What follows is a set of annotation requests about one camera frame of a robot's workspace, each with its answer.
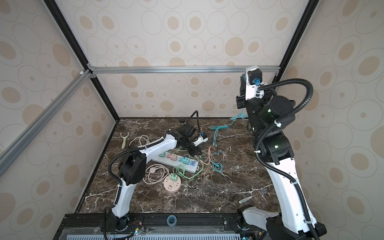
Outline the pink charger plug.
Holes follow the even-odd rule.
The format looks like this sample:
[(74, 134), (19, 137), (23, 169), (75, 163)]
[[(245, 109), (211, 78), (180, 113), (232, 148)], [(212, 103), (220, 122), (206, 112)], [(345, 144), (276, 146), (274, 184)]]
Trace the pink charger plug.
[(168, 158), (170, 160), (172, 160), (172, 161), (177, 161), (178, 160), (178, 156), (176, 154), (169, 154)]

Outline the teal charger plug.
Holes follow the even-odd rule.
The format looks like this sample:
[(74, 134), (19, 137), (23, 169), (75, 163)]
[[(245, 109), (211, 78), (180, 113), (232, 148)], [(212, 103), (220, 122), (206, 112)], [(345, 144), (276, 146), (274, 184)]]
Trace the teal charger plug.
[(190, 164), (190, 159), (187, 158), (187, 157), (183, 157), (182, 163), (185, 164), (185, 165), (189, 165)]

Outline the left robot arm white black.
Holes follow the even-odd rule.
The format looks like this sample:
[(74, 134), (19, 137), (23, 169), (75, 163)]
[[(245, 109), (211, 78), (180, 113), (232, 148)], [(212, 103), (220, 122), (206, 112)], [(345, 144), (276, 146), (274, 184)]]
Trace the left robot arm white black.
[(105, 210), (104, 230), (110, 223), (117, 231), (128, 227), (130, 202), (137, 184), (145, 177), (146, 165), (160, 154), (181, 147), (192, 157), (201, 155), (201, 143), (208, 140), (201, 131), (199, 112), (194, 111), (183, 124), (168, 130), (163, 137), (149, 144), (131, 148), (115, 156), (108, 166), (109, 175), (118, 182), (118, 190), (112, 207)]

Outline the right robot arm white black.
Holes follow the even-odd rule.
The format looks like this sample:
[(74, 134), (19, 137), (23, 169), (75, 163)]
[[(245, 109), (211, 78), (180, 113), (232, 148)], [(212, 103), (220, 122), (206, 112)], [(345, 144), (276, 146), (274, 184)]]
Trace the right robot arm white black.
[[(253, 134), (253, 146), (257, 161), (267, 170), (275, 188), (279, 213), (256, 207), (239, 209), (242, 228), (255, 226), (268, 233), (273, 240), (318, 240), (327, 229), (312, 214), (304, 196), (290, 141), (283, 129), (290, 125), (296, 114), (311, 100), (313, 85), (304, 79), (290, 79), (264, 85), (258, 77), (242, 75), (238, 109), (246, 109)], [(276, 93), (284, 85), (301, 85), (306, 95), (296, 104)]]

